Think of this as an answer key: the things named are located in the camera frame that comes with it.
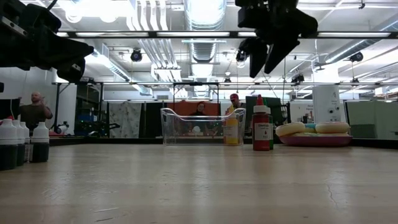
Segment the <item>green food coloring bottle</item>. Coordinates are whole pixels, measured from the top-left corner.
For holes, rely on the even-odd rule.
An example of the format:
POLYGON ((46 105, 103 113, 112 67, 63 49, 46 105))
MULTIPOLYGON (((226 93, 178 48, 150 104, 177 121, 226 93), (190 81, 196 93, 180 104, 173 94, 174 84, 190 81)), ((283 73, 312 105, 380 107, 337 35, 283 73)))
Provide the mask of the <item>green food coloring bottle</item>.
POLYGON ((273 117, 271 115, 271 107, 268 105, 268 102, 266 98, 263 98, 263 103, 265 106, 267 106, 268 112, 268 120, 269 120, 269 131, 270 131, 270 140, 269 140, 269 147, 270 151, 274 150, 274 122, 273 122, 273 117))

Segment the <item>silver ventilation duct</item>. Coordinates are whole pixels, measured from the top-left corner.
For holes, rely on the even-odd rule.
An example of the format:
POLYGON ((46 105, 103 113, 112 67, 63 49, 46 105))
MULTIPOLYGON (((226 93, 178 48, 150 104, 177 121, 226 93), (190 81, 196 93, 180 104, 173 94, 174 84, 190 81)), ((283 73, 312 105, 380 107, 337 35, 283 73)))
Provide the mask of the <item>silver ventilation duct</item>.
MULTIPOLYGON (((221 30, 226 14, 227 0, 183 0, 187 30, 221 30)), ((211 62, 217 43, 194 42, 190 44, 192 59, 198 63, 211 62)))

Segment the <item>white square column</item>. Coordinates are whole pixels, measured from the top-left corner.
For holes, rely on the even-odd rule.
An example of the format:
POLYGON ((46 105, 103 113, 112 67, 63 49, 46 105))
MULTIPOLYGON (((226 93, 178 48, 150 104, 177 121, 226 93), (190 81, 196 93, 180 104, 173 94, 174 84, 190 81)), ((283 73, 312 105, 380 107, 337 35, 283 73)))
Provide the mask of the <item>white square column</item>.
POLYGON ((315 123, 341 121, 338 86, 321 85, 312 89, 315 123))

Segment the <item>grey marbled curtain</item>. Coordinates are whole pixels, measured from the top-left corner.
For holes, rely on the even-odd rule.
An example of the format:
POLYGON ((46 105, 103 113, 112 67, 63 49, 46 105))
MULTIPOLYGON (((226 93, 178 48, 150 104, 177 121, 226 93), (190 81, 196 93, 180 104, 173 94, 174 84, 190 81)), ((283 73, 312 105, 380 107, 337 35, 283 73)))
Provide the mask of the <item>grey marbled curtain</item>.
POLYGON ((109 104, 109 122, 120 125, 109 131, 111 138, 138 138, 141 120, 140 103, 124 101, 109 104))

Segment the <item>black screen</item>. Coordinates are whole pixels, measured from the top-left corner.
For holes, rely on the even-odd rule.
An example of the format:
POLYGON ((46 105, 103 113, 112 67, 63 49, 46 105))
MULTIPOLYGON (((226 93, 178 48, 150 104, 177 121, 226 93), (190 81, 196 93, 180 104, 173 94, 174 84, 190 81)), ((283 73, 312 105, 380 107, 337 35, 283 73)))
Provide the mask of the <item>black screen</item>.
POLYGON ((0 100, 0 120, 17 119, 20 101, 19 98, 0 100))

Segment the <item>pale green partition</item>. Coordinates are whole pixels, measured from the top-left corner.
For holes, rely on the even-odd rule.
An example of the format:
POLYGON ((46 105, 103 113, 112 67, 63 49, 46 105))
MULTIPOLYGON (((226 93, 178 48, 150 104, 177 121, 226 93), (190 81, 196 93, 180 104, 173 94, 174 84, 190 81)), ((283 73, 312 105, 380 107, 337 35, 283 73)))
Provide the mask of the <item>pale green partition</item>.
POLYGON ((345 110, 354 138, 398 140, 398 101, 346 101, 345 110))

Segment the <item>red food coloring bottle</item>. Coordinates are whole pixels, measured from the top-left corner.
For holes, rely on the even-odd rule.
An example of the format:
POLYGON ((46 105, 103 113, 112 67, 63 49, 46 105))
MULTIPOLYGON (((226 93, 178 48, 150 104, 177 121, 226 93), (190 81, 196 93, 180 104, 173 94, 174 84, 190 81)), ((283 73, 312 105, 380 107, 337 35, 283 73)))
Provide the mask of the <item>red food coloring bottle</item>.
POLYGON ((256 105, 252 114, 252 148, 254 151, 270 151, 269 120, 267 106, 264 105, 262 96, 257 96, 256 105))

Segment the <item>small white-capped dropper bottle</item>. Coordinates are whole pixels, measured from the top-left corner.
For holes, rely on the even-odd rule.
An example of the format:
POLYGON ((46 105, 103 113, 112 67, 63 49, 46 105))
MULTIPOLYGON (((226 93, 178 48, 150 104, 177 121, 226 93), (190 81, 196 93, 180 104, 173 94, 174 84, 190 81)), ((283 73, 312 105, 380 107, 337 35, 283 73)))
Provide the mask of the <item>small white-capped dropper bottle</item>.
POLYGON ((4 119, 0 125, 0 171, 17 166, 18 135, 11 119, 4 119))
POLYGON ((25 160, 25 131, 19 120, 13 120, 12 124, 17 128, 17 166, 23 166, 25 160))
POLYGON ((44 122, 39 122, 33 130, 30 139, 32 149, 30 151, 29 162, 41 163, 47 162, 49 159, 49 129, 44 122))
POLYGON ((24 129, 24 137, 25 137, 25 154, 24 154, 24 162, 29 161, 29 153, 30 153, 30 130, 26 126, 25 122, 20 122, 21 127, 24 129))

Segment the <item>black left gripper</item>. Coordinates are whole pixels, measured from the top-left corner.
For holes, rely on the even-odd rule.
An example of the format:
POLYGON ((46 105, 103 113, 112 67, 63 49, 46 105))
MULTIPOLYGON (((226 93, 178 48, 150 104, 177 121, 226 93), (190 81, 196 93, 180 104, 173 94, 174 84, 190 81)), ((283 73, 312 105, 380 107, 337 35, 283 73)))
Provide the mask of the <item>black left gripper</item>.
POLYGON ((80 81, 85 57, 94 52, 94 47, 57 35, 61 21, 50 12, 57 2, 52 0, 43 7, 0 0, 0 67, 58 67, 59 78, 70 83, 80 81))

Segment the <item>yellow food coloring bottle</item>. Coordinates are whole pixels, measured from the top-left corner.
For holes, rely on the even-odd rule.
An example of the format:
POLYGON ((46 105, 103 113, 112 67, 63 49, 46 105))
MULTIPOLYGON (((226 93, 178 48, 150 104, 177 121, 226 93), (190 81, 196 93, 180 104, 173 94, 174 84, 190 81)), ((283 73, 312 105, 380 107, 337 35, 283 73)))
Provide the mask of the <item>yellow food coloring bottle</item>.
POLYGON ((228 108, 225 125, 224 125, 224 140, 227 145, 238 145, 238 124, 237 115, 234 112, 234 107, 231 105, 228 108))

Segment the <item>black monitor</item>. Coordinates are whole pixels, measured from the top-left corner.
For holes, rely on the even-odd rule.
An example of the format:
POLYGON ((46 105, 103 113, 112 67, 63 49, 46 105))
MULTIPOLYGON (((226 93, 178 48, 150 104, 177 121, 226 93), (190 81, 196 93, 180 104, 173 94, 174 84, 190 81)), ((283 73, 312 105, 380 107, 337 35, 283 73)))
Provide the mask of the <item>black monitor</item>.
MULTIPOLYGON (((280 102, 280 98, 262 98, 263 103, 271 109, 271 116, 274 123, 274 126, 280 126, 284 117, 282 115, 282 104, 280 102)), ((256 105, 257 96, 247 96, 246 97, 246 127, 251 127, 252 114, 254 111, 254 106, 256 105)))

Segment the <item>black aluminium rig frame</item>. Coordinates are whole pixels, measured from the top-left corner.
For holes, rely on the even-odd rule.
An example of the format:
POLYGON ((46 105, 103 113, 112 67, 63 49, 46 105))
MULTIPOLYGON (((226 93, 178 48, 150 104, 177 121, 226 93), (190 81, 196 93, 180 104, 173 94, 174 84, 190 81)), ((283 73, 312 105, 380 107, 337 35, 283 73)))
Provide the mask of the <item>black aluminium rig frame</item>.
MULTIPOLYGON (((181 30, 181 31, 101 31, 101 32, 89 32, 89 31, 68 31, 61 32, 57 34, 60 37, 66 37, 69 39, 193 39, 193 40, 225 40, 225 39, 248 39, 257 37, 256 32, 249 31, 193 31, 193 30, 181 30)), ((353 39, 353 40, 398 40, 398 31, 317 31, 316 34, 304 38, 298 37, 297 40, 301 39, 353 39)), ((135 85, 191 85, 198 86, 204 85, 205 82, 132 82, 135 85)), ((302 83, 298 85, 353 85, 358 86, 360 82, 356 83, 302 83)), ((350 143, 352 146, 369 146, 369 147, 380 147, 380 148, 390 148, 398 149, 398 140, 378 140, 378 139, 365 139, 365 138, 354 138, 350 143)))

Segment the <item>black background rig frame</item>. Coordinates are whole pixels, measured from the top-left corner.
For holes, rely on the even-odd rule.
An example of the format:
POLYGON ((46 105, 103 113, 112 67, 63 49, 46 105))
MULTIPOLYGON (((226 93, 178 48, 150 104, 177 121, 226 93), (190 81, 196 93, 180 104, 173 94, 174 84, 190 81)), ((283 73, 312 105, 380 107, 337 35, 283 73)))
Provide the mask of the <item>black background rig frame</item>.
POLYGON ((76 101, 81 99, 78 95, 78 87, 89 87, 88 83, 55 83, 55 110, 53 112, 52 131, 56 135, 75 134, 76 101))

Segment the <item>person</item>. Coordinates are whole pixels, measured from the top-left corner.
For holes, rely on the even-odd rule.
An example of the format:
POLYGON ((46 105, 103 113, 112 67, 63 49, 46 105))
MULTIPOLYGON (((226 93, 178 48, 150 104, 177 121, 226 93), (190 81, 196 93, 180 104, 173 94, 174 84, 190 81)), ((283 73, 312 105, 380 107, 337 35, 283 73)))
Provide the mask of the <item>person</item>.
POLYGON ((242 103, 239 99, 238 94, 233 93, 230 95, 230 101, 231 101, 231 106, 229 108, 227 108, 226 110, 226 114, 230 114, 232 113, 234 110, 238 109, 238 108, 245 108, 246 104, 242 103))
POLYGON ((19 112, 21 122, 25 122, 30 131, 33 131, 40 122, 53 118, 53 113, 44 103, 43 96, 37 91, 31 94, 31 104, 20 105, 19 112))
POLYGON ((203 101, 198 102, 196 111, 194 113, 191 113, 190 116, 206 116, 205 103, 203 101))

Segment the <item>clear plastic bin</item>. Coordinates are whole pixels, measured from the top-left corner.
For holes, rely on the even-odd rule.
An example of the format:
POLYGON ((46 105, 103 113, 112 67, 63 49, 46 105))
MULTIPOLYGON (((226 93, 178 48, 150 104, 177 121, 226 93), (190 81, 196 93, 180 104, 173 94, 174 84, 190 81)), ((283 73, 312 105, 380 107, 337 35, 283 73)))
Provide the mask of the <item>clear plastic bin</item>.
POLYGON ((239 121, 238 145, 223 144, 222 120, 224 116, 180 116, 169 108, 161 109, 162 137, 166 145, 221 145, 240 146, 244 143, 246 110, 234 111, 239 121))

